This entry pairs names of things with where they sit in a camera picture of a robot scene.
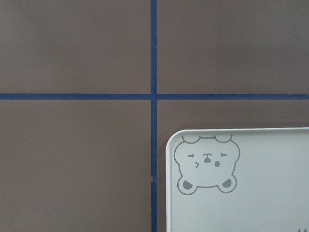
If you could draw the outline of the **white bear-print tray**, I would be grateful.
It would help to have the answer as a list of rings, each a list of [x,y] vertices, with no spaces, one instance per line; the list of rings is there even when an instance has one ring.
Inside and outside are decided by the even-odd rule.
[[[169,232],[308,231],[308,128],[173,134],[166,216]]]

